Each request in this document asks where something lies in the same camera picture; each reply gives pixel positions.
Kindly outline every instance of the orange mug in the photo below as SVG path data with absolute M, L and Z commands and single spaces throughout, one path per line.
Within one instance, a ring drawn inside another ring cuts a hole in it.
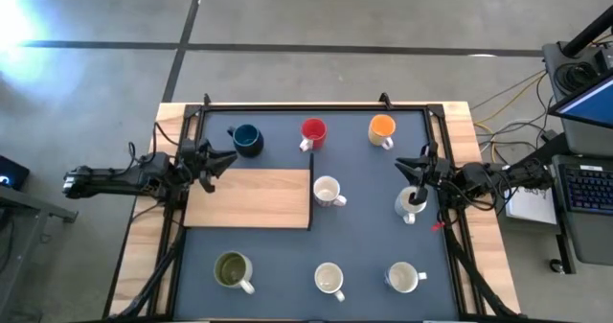
M 394 146 L 392 134 L 396 131 L 396 122 L 392 116 L 376 115 L 368 127 L 368 139 L 375 146 L 390 150 Z

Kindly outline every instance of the cutting board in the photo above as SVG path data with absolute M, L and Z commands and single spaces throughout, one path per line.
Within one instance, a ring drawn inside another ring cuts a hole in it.
M 185 226 L 308 228 L 310 170 L 228 169 L 214 193 L 196 181 Z

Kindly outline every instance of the blue mug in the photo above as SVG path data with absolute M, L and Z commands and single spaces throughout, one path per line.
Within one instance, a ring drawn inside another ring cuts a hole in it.
M 232 136 L 234 148 L 245 157 L 255 157 L 264 148 L 264 137 L 252 125 L 242 125 L 237 128 L 229 127 L 228 134 Z

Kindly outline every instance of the red mug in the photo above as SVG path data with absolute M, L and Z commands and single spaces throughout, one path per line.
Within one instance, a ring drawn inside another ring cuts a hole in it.
M 303 142 L 300 144 L 300 150 L 317 150 L 324 146 L 328 128 L 324 121 L 319 118 L 309 118 L 303 122 L 301 133 L 303 134 Z

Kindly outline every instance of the wooden board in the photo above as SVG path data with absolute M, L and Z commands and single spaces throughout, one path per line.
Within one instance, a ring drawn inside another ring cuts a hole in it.
M 212 103 L 216 106 L 233 106 L 233 105 L 258 105 L 270 103 Z M 275 103 L 278 105 L 284 104 L 344 104 L 344 105 L 364 105 L 373 104 L 372 102 L 324 102 L 324 103 Z M 477 144 L 477 137 L 472 125 L 470 117 L 470 109 L 467 102 L 393 102 L 398 105 L 424 105 L 424 104 L 442 104 L 444 107 L 445 121 L 451 141 L 451 149 L 453 151 L 456 166 L 462 166 L 467 162 L 481 162 L 481 153 Z M 185 103 L 167 103 L 160 104 L 156 121 L 160 123 L 164 131 L 170 138 L 177 140 L 181 126 L 183 125 L 183 112 Z M 435 138 L 437 142 L 441 142 L 438 129 L 435 127 Z M 157 135 L 158 149 L 174 153 L 176 147 L 168 143 L 161 134 Z M 145 197 L 139 197 L 136 200 L 134 214 L 150 207 L 151 201 Z M 157 244 L 160 241 L 162 232 L 162 210 L 154 209 L 148 213 L 148 219 L 135 221 L 127 231 L 127 239 L 125 241 L 125 249 L 123 250 L 122 260 L 119 265 L 119 276 L 116 279 L 115 286 L 111 288 L 112 303 L 109 313 L 119 313 L 129 304 L 134 296 L 139 292 L 143 285 L 151 275 L 154 268 L 155 256 L 157 254 Z M 500 299 L 512 310 L 520 312 L 519 303 L 515 293 L 515 287 L 507 261 L 505 246 L 502 242 L 500 229 L 498 228 L 498 220 L 493 211 L 483 212 L 477 209 L 467 209 L 466 219 L 472 247 L 479 271 L 484 276 L 486 281 Z M 462 236 L 457 231 L 456 236 L 459 241 Z M 162 283 L 158 312 L 164 312 L 166 309 L 166 298 L 168 293 L 168 277 L 170 272 L 167 271 L 165 279 Z M 462 269 L 461 273 L 463 292 L 466 299 L 468 312 L 475 312 L 474 302 L 472 302 L 472 287 L 467 274 Z
M 229 169 L 214 195 L 190 188 L 190 227 L 308 228 L 310 170 Z

